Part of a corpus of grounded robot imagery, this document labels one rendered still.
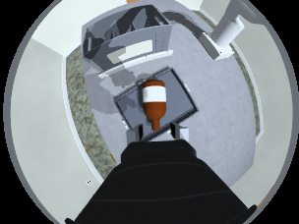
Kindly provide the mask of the brown glass bottle with white label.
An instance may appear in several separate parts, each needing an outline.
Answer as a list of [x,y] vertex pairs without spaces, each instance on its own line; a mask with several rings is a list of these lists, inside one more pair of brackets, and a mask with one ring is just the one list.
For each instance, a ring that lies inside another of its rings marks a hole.
[[166,113],[165,83],[151,80],[143,83],[144,113],[151,119],[151,129],[160,130],[159,119]]

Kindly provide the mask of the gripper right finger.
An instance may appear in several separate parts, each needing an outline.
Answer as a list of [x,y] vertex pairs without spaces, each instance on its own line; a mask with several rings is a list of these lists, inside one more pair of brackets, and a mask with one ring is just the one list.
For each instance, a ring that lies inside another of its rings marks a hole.
[[175,122],[170,123],[171,135],[175,140],[189,140],[189,128],[181,127]]

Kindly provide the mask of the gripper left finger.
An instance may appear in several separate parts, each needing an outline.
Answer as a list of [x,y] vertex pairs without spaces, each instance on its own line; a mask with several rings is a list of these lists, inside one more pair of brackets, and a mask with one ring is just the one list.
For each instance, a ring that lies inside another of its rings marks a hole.
[[133,141],[140,141],[143,137],[143,124],[138,124],[132,130],[126,131],[127,145]]

